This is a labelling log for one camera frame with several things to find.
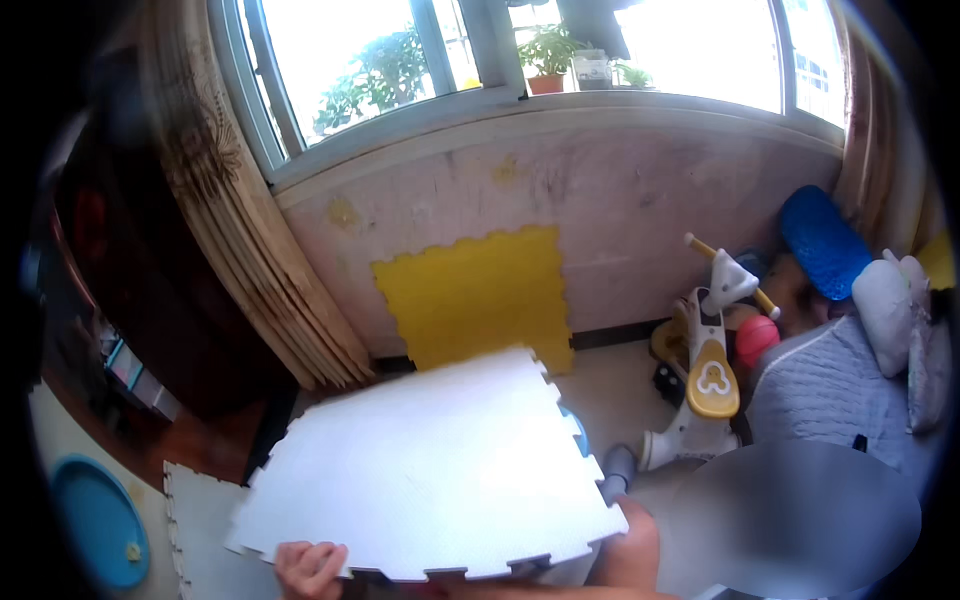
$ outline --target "person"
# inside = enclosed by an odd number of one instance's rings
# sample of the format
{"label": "person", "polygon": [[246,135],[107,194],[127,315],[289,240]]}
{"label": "person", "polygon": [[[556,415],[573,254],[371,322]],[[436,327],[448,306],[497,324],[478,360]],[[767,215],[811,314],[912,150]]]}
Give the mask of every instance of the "person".
{"label": "person", "polygon": [[[587,584],[556,588],[529,582],[444,583],[448,600],[664,600],[657,593],[660,533],[654,518],[628,496],[616,498],[630,530],[605,541]],[[343,584],[337,580],[347,560],[347,548],[325,541],[283,543],[276,551],[274,571],[283,592],[281,600],[340,600]]]}

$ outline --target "pink ball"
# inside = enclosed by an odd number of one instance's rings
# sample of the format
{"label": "pink ball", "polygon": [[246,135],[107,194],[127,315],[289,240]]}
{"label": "pink ball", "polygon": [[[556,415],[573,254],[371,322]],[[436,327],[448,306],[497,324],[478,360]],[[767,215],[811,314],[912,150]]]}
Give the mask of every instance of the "pink ball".
{"label": "pink ball", "polygon": [[751,369],[766,349],[779,343],[777,325],[763,315],[747,319],[736,331],[736,355]]}

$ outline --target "yellow handlebar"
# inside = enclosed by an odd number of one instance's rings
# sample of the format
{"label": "yellow handlebar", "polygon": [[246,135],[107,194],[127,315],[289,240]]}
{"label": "yellow handlebar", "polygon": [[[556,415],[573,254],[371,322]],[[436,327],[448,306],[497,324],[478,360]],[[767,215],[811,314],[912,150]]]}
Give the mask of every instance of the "yellow handlebar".
{"label": "yellow handlebar", "polygon": [[[716,250],[698,240],[692,233],[686,233],[684,235],[684,243],[710,260],[717,255]],[[760,305],[760,308],[770,315],[772,320],[776,321],[780,317],[780,308],[763,293],[763,290],[756,288],[754,291],[754,299],[756,303]]]}

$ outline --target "white stuffed toy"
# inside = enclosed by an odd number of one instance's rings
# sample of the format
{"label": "white stuffed toy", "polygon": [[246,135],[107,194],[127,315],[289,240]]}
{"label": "white stuffed toy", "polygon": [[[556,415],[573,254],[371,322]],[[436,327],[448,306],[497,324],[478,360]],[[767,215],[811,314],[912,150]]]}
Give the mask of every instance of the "white stuffed toy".
{"label": "white stuffed toy", "polygon": [[929,280],[913,256],[897,260],[889,250],[883,256],[853,281],[852,295],[880,372],[893,377],[906,369],[913,311],[928,309]]}

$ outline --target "yellow seat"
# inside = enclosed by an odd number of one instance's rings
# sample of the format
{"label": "yellow seat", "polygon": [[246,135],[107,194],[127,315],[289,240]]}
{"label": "yellow seat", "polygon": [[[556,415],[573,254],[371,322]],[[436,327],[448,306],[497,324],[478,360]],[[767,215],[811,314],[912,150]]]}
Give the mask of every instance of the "yellow seat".
{"label": "yellow seat", "polygon": [[686,401],[707,419],[729,419],[739,410],[740,390],[720,342],[704,342],[686,380]]}

